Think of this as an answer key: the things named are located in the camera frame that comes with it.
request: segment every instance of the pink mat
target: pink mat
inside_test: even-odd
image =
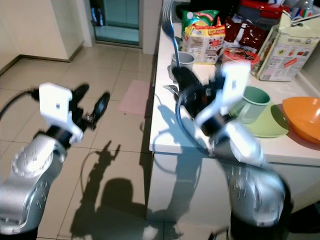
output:
[[[129,114],[145,115],[150,83],[133,80],[118,109]]]

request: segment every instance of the green plate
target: green plate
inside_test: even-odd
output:
[[[255,122],[245,126],[254,136],[260,138],[277,138],[289,132],[289,124],[284,114],[273,102],[270,102]]]

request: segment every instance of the doorway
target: doorway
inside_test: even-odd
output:
[[[141,47],[140,0],[90,0],[95,40]]]

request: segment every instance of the green mug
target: green mug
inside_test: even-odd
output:
[[[237,117],[243,124],[253,123],[270,103],[269,95],[260,88],[247,86],[243,98],[230,110],[230,115]]]

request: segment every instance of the orange bowl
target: orange bowl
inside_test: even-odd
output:
[[[287,98],[283,100],[283,110],[297,135],[320,145],[320,98]]]

